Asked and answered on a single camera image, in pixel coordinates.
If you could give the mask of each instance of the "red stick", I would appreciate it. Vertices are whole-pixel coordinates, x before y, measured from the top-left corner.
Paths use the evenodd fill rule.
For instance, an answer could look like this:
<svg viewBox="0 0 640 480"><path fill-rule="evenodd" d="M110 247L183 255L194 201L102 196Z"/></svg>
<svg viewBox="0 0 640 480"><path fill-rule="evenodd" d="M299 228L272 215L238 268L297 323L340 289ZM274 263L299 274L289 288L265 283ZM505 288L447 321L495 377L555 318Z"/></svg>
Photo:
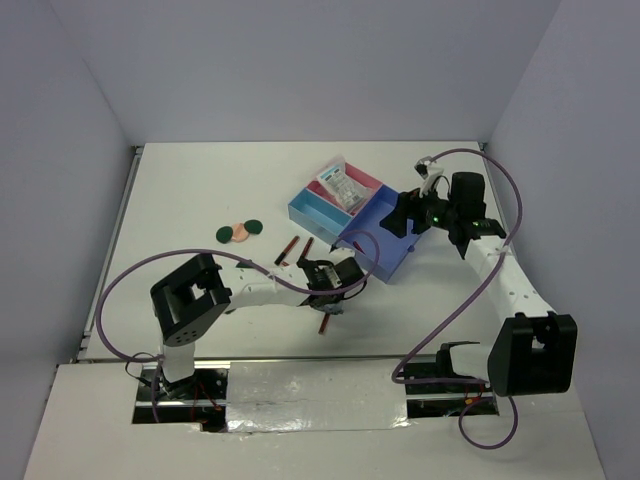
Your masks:
<svg viewBox="0 0 640 480"><path fill-rule="evenodd" d="M324 335L324 331L327 329L327 325L329 324L330 317L331 317L330 313L324 314L324 318L322 319L322 324L320 324L320 330L318 330L318 333L320 335Z"/></svg>
<svg viewBox="0 0 640 480"><path fill-rule="evenodd" d="M282 263L282 260L284 260L284 257L286 257L289 254L289 252L293 249L293 247L296 246L296 243L298 243L298 240L300 240L300 237L298 235L293 237L293 239L289 242L289 245L285 247L282 253L278 255L278 258L276 258L276 261L273 262L276 264L276 266L280 266L280 264Z"/></svg>
<svg viewBox="0 0 640 480"><path fill-rule="evenodd" d="M304 249L300 254L299 260L307 258L307 255L309 254L309 250L311 250L311 245L313 245L313 237L309 237L309 240L307 240L307 244L304 246Z"/></svg>

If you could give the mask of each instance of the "white table surface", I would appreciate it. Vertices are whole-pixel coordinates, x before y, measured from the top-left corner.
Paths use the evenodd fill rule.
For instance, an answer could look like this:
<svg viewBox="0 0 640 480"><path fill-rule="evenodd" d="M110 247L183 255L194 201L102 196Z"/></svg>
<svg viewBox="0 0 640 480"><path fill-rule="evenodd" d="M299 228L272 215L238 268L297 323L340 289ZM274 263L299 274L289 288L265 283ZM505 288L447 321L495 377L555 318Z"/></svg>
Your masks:
<svg viewBox="0 0 640 480"><path fill-rule="evenodd" d="M111 260L110 281L131 264L150 255L180 248L219 248L263 265L294 235L301 239L291 253L297 258L309 234L288 218L287 204L336 154L397 191L420 185L416 160L454 147L477 148L474 142L286 142L148 144L140 161ZM480 157L457 154L441 161L445 173L478 172ZM441 182L440 188L446 191ZM487 216L499 218L487 181ZM264 231L244 243L219 244L218 228L257 218ZM317 240L309 258L328 246ZM111 341L129 354L157 351L159 329L150 287L188 257L174 257L135 272L107 302L104 325ZM233 265L218 259L223 265ZM267 306L223 315L200 339L199 358L335 357L395 355L409 351L454 310L479 284L460 259L446 233L426 232L387 285L372 279L366 291L331 318L318 335L320 312L310 308ZM480 297L424 353L448 341L492 343L499 321L489 298ZM112 358L97 334L91 336L88 359Z"/></svg>
<svg viewBox="0 0 640 480"><path fill-rule="evenodd" d="M464 442L455 418L391 430L252 435L132 425L136 388L121 364L60 367L25 479L605 478L584 414L569 405L533 412L518 399L524 408L514 439L482 451ZM465 425L472 438L489 443L504 437L511 420L478 416Z"/></svg>

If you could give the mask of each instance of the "purple cable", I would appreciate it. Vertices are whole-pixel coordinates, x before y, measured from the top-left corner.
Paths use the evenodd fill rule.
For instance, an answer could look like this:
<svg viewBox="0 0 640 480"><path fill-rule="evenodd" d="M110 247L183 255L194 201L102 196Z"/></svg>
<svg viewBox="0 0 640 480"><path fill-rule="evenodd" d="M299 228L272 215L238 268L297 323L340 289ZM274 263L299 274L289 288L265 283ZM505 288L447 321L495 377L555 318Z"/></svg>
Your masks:
<svg viewBox="0 0 640 480"><path fill-rule="evenodd" d="M469 435L467 434L467 432L464 429L464 426L462 425L462 419L464 418L464 416L467 414L467 412L469 410L471 410L473 407L475 407L476 405L479 405L481 403L489 403L491 401L493 401L493 399L491 398L483 398L480 400L477 400L473 403L470 403L469 405L467 405L466 407L464 407L464 409L462 410L462 412L460 412L460 416L458 417L458 428L460 429L460 433L462 434L462 437L469 442L471 445L473 445L476 448L480 448L481 450L497 450L498 448L502 448L504 447L507 443L509 443L511 441L511 439L513 438L513 436L516 434L516 430L518 429L518 409L516 408L516 402L513 401L513 397L507 397L509 399L509 402L511 403L511 408L513 409L513 425L511 426L511 431L509 432L509 434L505 437L504 440L501 440L500 442L494 444L494 445L484 445L482 443L478 443L475 440L472 440Z"/></svg>
<svg viewBox="0 0 640 480"><path fill-rule="evenodd" d="M520 195L520 189L518 188L518 185L516 185L516 182L511 176L511 174L509 174L509 172L497 160L487 155L486 153L479 152L477 150L472 150L470 148L454 148L451 150L447 150L433 157L431 161L435 162L436 160L439 160L440 158L446 155L451 155L453 153L471 153L473 155L479 155L480 157L484 158L489 163L494 165L498 170L500 170L500 172L502 172L502 174L507 178L507 180L511 184L511 188L513 189L513 193L515 194L515 197L516 197L518 213L516 216L516 223L514 224L513 229L507 235L507 238L504 241L504 246L505 247L508 246L513 240L513 237L515 236L515 234L518 233L518 230L520 229L520 225L522 223L522 197ZM424 385L424 384L434 384L434 383L448 383L448 384L484 384L486 383L482 380L464 379L464 378L405 379L405 378L400 378L400 372L420 352L420 350L422 350L429 343L431 343L431 341L435 337L437 337L440 334L440 332L442 332L456 318L458 318L460 314L464 312L469 307L469 305L471 305L486 290L486 288L489 286L491 281L498 274L500 267L502 267L502 264L504 263L504 258L505 258L505 253L502 252L500 254L500 257L498 258L498 262L496 263L496 266L493 268L493 270L491 270L489 275L487 275L487 278L484 279L484 281L480 284L480 286L474 290L474 292L469 296L469 298L467 298L464 302L462 302L462 304L458 308L456 308L451 313L451 315L445 318L440 325L438 325L429 335L427 335L418 345L416 345L415 348L413 348L407 355L405 355L405 357L402 360L400 360L400 363L398 363L396 368L393 370L393 373L391 374L391 380L394 383L398 383L401 385ZM458 427L460 428L460 433L462 433L462 436L464 437L464 439L468 441L470 444L472 444L474 447L482 448L484 450L494 450L494 449L503 447L507 443L509 443L513 438L513 436L515 435L516 429L518 428L518 410L516 408L515 402L511 397L509 397L509 401L511 402L511 406L513 408L513 413L514 413L513 428L511 429L511 432L509 433L509 435L507 435L507 437L503 441L495 445L482 445L471 440L467 435L467 433L464 431L464 427L462 425L462 419L464 418L465 414L469 411L470 408L472 408L473 406L477 405L480 402L474 402L470 405L467 405L467 407L465 407L464 410L462 410L462 412L460 413L460 417L458 419Z"/></svg>
<svg viewBox="0 0 640 480"><path fill-rule="evenodd" d="M323 295L340 295L342 293L346 293L349 292L351 290L353 290L354 288L358 287L359 285L362 285L364 282L366 282L369 277L373 274L373 271L375 270L375 268L378 266L378 262L380 261L380 245L378 244L378 241L376 240L376 238L369 232L365 231L365 230L351 230L349 232L343 233L338 240L336 241L336 244L340 241L343 240L345 238L348 238L352 235L356 235L356 234L362 234L365 235L366 237L369 237L369 239L371 240L371 243L373 243L373 247L375 248L375 257L373 260L373 266L371 267L371 269L364 275L364 277L362 277L360 280L358 280L357 282L349 285L348 287L343 287L343 288L338 288L335 290L307 290L305 288L300 288L292 283L287 282L286 280L282 280L279 277L272 277L274 281L276 281L277 283L279 283L280 285L283 285L284 287L287 287L291 290L294 290L296 292L299 293L304 293L306 295L315 295L315 296L323 296ZM151 410L153 412L153 418L155 419L156 423L160 423L159 421L159 417L158 417L158 409L157 409L157 402L156 402L156 396L155 396L155 391L158 388L159 385L159 375L160 375L160 370L162 367L162 360L164 359L164 356L162 354L158 354L154 357L151 358L137 358L138 354L135 355L127 355L125 353L122 353L120 350L118 350L107 338L106 334L104 333L104 326L102 325L102 312L104 310L104 305L105 302L107 301L107 298L109 297L109 295L111 294L111 292L113 291L113 289L128 275L130 275L131 273L133 273L134 271L136 271L137 269L139 269L140 267L143 267L144 265L147 265L148 263L154 262L156 260L160 260L162 258L168 258L168 257L173 257L176 255L187 255L187 254L191 254L191 255L197 255L200 253L205 253L205 254L211 254L211 255L217 255L220 257L226 257L226 258L230 258L231 260L235 260L237 262L242 262L245 265L248 265L249 267L255 269L256 271L262 273L263 275L267 276L267 277L271 277L271 272L252 262L251 260L248 260L246 258L240 257L238 255L234 255L233 253L228 253L228 252L222 252L219 250L210 250L210 249L206 249L206 248L186 248L186 249L182 249L182 250L172 250L169 252L163 252L163 253L158 253L156 255L152 255L151 257L145 258L144 260L140 260L139 262L131 265L129 268L127 268L124 272L122 272L120 275L118 275L116 278L113 279L113 281L104 289L104 291L102 292L102 295L100 295L100 298L98 299L98 302L96 304L96 312L95 312L95 324L96 324L96 331L98 332L98 337L100 337L100 340L102 341L102 343L104 344L104 346L107 348L107 350L109 350L112 354L114 354L116 357L129 362L129 363L148 363L148 362L152 362L152 361L157 361L158 365L156 367L154 376L153 376L153 380L151 381Z"/></svg>

